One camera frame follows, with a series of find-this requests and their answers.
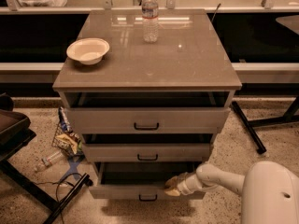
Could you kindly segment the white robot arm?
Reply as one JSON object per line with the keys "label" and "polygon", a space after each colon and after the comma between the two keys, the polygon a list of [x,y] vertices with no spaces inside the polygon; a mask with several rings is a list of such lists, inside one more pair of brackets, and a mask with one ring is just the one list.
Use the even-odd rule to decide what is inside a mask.
{"label": "white robot arm", "polygon": [[241,224],[299,224],[299,177],[272,161],[253,164],[245,175],[206,162],[167,180],[164,192],[178,197],[219,187],[241,197]]}

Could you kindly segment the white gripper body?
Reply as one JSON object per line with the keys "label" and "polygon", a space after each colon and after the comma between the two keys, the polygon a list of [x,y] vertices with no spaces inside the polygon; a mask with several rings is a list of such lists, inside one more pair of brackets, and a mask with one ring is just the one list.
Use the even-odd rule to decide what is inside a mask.
{"label": "white gripper body", "polygon": [[200,191],[203,183],[198,179],[196,172],[183,173],[178,176],[177,188],[180,194],[191,195]]}

